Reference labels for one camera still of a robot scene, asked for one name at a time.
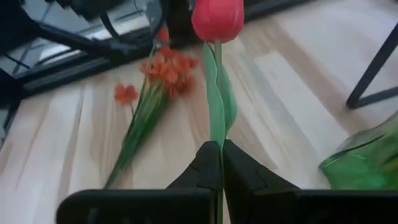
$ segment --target orange flower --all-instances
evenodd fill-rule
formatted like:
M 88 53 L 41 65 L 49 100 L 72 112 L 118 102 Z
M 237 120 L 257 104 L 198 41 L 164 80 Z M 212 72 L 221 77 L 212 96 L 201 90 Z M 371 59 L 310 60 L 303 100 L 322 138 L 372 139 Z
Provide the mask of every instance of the orange flower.
M 118 83 L 114 87 L 114 99 L 122 105 L 128 105 L 138 99 L 138 92 L 132 85 L 125 87 L 122 83 Z
M 163 80 L 164 90 L 174 100 L 178 95 L 188 93 L 195 85 L 195 79 L 190 75 L 190 70 L 196 66 L 197 61 L 173 51 L 169 46 L 164 49 L 155 56 L 149 68 L 147 68 L 147 61 L 142 62 L 141 71 L 149 80 Z
M 160 28 L 159 32 L 156 35 L 156 39 L 158 41 L 169 41 L 169 30 L 166 28 L 166 26 L 163 26 Z

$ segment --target flower bouquet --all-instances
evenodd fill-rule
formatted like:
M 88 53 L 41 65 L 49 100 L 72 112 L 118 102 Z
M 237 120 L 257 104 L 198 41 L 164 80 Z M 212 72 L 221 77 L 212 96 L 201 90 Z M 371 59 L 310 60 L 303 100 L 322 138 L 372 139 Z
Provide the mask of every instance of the flower bouquet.
M 161 28 L 157 40 L 169 41 L 166 27 Z M 124 86 L 121 83 L 116 85 L 115 100 L 121 105 L 130 105 L 133 116 L 123 139 L 121 152 L 104 189 L 114 187 L 119 175 L 130 165 L 140 146 L 171 102 L 179 95 L 189 93 L 193 88 L 195 79 L 190 75 L 190 71 L 196 64 L 195 59 L 176 52 L 166 45 L 156 53 L 152 49 L 149 59 L 141 63 L 141 72 L 145 75 L 141 94 L 138 94 L 132 85 Z M 131 103 L 136 99 L 138 105 L 134 110 Z

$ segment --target black object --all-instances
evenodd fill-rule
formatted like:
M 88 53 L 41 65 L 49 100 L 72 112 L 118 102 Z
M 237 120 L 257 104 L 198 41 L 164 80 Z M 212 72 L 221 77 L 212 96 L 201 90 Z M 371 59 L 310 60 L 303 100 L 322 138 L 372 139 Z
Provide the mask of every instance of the black object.
M 380 69 L 385 64 L 387 59 L 391 56 L 393 51 L 396 49 L 397 45 L 398 45 L 398 24 L 392 30 L 387 40 L 383 43 L 379 52 L 373 58 L 371 64 L 366 69 L 362 78 L 359 80 L 353 92 L 348 97 L 346 102 L 348 108 L 356 109 L 370 105 L 372 103 L 376 103 L 378 101 L 386 100 L 393 96 L 398 96 L 398 86 L 397 86 L 361 98 L 362 94 L 371 84 L 374 77 L 376 77 L 376 75 L 379 73 Z
M 86 190 L 65 199 L 57 223 L 217 223 L 220 148 L 206 142 L 165 190 Z M 232 224 L 396 223 L 395 191 L 301 190 L 232 141 L 224 144 L 225 194 Z

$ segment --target tulip leaf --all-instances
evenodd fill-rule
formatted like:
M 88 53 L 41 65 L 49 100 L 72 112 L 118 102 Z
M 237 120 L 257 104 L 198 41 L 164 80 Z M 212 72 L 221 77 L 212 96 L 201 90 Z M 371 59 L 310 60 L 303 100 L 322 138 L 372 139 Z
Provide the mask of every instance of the tulip leaf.
M 210 116 L 210 141 L 216 141 L 223 148 L 225 140 L 224 103 L 217 87 L 217 66 L 214 54 L 208 44 L 203 48 L 207 86 L 207 102 Z
M 218 72 L 217 83 L 218 90 L 220 91 L 221 97 L 224 103 L 224 113 L 225 113 L 225 136 L 228 134 L 229 129 L 235 122 L 236 114 L 238 113 L 238 106 L 236 106 L 236 100 L 234 92 L 231 87 L 231 81 L 228 78 L 228 73 L 223 65 L 222 71 Z

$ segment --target black metal frame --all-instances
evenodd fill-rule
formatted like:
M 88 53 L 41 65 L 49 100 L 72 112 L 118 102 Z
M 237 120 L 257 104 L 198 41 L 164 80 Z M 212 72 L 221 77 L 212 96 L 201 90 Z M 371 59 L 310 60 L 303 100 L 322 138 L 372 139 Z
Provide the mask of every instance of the black metal frame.
M 362 78 L 359 80 L 353 92 L 348 97 L 346 102 L 348 108 L 356 109 L 370 105 L 372 103 L 386 100 L 393 96 L 398 96 L 398 86 L 397 86 L 361 98 L 362 94 L 371 84 L 374 77 L 376 77 L 376 75 L 379 73 L 380 69 L 385 64 L 387 59 L 391 56 L 393 51 L 396 49 L 397 45 L 398 45 L 398 24 L 392 30 L 387 40 L 383 43 L 379 52 L 373 58 L 369 67 L 366 69 L 365 73 L 363 74 Z

